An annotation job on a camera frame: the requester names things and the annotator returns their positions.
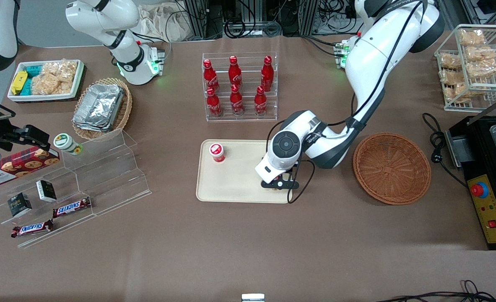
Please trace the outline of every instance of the snickers bar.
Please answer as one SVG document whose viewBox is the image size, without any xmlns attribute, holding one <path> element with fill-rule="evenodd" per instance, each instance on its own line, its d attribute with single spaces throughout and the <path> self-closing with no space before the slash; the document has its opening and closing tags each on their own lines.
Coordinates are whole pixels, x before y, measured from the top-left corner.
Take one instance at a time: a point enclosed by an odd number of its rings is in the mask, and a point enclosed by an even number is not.
<svg viewBox="0 0 496 302">
<path fill-rule="evenodd" d="M 23 235 L 28 234 L 37 234 L 43 232 L 50 232 L 54 229 L 54 223 L 51 220 L 42 222 L 40 224 L 23 226 L 23 227 L 14 227 L 11 231 L 11 236 L 13 238 L 21 237 Z"/>
<path fill-rule="evenodd" d="M 52 210 L 52 218 L 56 218 L 61 215 L 69 214 L 71 212 L 75 212 L 76 210 L 79 210 L 81 208 L 88 208 L 91 206 L 91 202 L 89 200 L 89 197 L 82 199 L 80 201 L 77 201 L 72 204 L 68 204 L 66 206 L 62 206 L 61 208 L 55 208 Z"/>
</svg>

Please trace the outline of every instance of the red emergency stop button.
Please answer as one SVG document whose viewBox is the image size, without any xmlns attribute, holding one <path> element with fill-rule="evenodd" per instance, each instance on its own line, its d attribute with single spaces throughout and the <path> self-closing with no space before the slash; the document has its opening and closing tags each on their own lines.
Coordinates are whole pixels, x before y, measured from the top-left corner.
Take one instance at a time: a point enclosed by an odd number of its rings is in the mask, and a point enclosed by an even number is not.
<svg viewBox="0 0 496 302">
<path fill-rule="evenodd" d="M 488 220 L 488 227 L 489 228 L 496 228 L 496 221 L 495 220 Z"/>
<path fill-rule="evenodd" d="M 488 196 L 488 187 L 483 182 L 478 182 L 470 188 L 472 195 L 479 198 L 486 198 Z"/>
</svg>

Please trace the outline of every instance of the coca-cola bottle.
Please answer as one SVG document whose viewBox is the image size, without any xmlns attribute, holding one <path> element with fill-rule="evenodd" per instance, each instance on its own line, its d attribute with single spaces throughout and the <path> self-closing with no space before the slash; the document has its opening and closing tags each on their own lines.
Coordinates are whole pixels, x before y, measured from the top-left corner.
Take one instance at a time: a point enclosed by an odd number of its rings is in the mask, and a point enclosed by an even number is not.
<svg viewBox="0 0 496 302">
<path fill-rule="evenodd" d="M 242 95 L 239 92 L 240 87 L 237 84 L 231 85 L 231 109 L 233 109 L 233 115 L 239 117 L 244 114 L 244 106 L 242 105 Z"/>
<path fill-rule="evenodd" d="M 265 57 L 265 64 L 261 69 L 261 86 L 266 92 L 272 89 L 272 82 L 274 80 L 274 69 L 272 67 L 272 57 L 267 55 Z"/>
<path fill-rule="evenodd" d="M 263 117 L 267 114 L 267 96 L 265 95 L 265 88 L 263 88 L 263 86 L 257 87 L 257 94 L 255 95 L 255 114 L 258 117 Z"/>
<path fill-rule="evenodd" d="M 237 64 L 236 56 L 232 55 L 229 57 L 229 82 L 231 85 L 236 84 L 239 88 L 242 88 L 242 71 Z"/>
<path fill-rule="evenodd" d="M 220 99 L 215 95 L 215 90 L 213 87 L 207 88 L 207 107 L 209 108 L 209 114 L 213 117 L 221 117 L 223 111 L 220 107 Z"/>
<path fill-rule="evenodd" d="M 215 92 L 220 90 L 220 84 L 218 83 L 218 75 L 211 64 L 211 60 L 203 60 L 203 67 L 205 71 L 203 72 L 203 77 L 205 78 L 205 85 L 207 88 L 214 88 Z"/>
</svg>

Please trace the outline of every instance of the woven bowl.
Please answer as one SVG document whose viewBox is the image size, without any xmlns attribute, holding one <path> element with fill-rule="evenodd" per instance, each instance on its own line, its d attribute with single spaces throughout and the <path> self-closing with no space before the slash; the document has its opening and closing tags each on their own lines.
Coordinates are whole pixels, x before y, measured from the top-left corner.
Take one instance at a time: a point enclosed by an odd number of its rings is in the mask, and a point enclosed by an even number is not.
<svg viewBox="0 0 496 302">
<path fill-rule="evenodd" d="M 123 90 L 125 90 L 125 94 L 123 94 L 123 98 L 121 100 L 121 106 L 119 107 L 119 111 L 117 113 L 116 120 L 114 122 L 114 126 L 112 130 L 116 129 L 123 129 L 127 125 L 127 122 L 129 121 L 129 115 L 130 111 L 132 110 L 132 95 L 130 94 L 129 88 L 127 85 L 121 81 L 118 80 L 117 78 L 105 78 L 102 80 L 98 80 L 94 84 L 106 84 L 106 85 L 111 85 L 111 84 L 116 84 L 119 87 L 122 87 Z M 89 89 L 90 86 L 88 86 L 85 91 L 81 94 L 80 98 L 78 99 L 78 103 L 75 108 L 75 113 L 80 107 L 82 103 L 83 96 L 86 94 L 87 90 Z M 91 130 L 83 130 L 75 126 L 73 124 L 73 128 L 75 129 L 75 132 L 78 134 L 79 137 L 84 138 L 84 139 L 95 139 L 98 138 L 99 136 L 106 134 L 107 132 L 98 132 L 98 131 L 91 131 Z"/>
<path fill-rule="evenodd" d="M 363 189 L 390 205 L 411 204 L 430 186 L 430 164 L 425 154 L 399 134 L 378 133 L 365 138 L 354 151 L 353 167 Z"/>
</svg>

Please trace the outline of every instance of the tabletop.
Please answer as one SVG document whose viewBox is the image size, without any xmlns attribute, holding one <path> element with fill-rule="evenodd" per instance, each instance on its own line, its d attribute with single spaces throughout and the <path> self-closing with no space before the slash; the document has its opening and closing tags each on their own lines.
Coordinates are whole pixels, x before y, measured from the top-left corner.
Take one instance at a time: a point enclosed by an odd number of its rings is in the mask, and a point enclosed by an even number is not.
<svg viewBox="0 0 496 302">
<path fill-rule="evenodd" d="M 347 117 L 353 92 L 345 72 L 300 38 L 174 44 L 163 76 L 129 86 L 134 103 L 125 130 L 138 143 L 136 160 L 153 193 L 28 249 L 16 248 L 0 225 L 0 301 L 226 302 L 261 292 L 270 302 L 369 302 L 461 291 L 461 279 L 496 297 L 496 251 L 486 250 L 465 188 L 431 163 L 422 199 L 387 206 L 363 191 L 352 169 L 353 150 L 367 135 L 401 134 L 430 157 L 431 130 L 421 113 L 432 113 L 443 129 L 466 116 L 443 110 L 435 49 L 408 54 L 395 67 L 382 104 L 344 161 L 318 169 L 296 203 L 280 205 L 197 200 L 204 140 L 265 139 L 273 126 L 206 122 L 202 53 L 277 51 L 279 120 L 301 109 L 325 122 Z M 105 47 L 23 46 L 16 61 L 62 58 L 86 64 L 84 87 L 121 78 Z M 73 133 L 75 102 L 4 104 L 18 113 L 14 125 Z M 308 176 L 305 169 L 300 182 Z"/>
</svg>

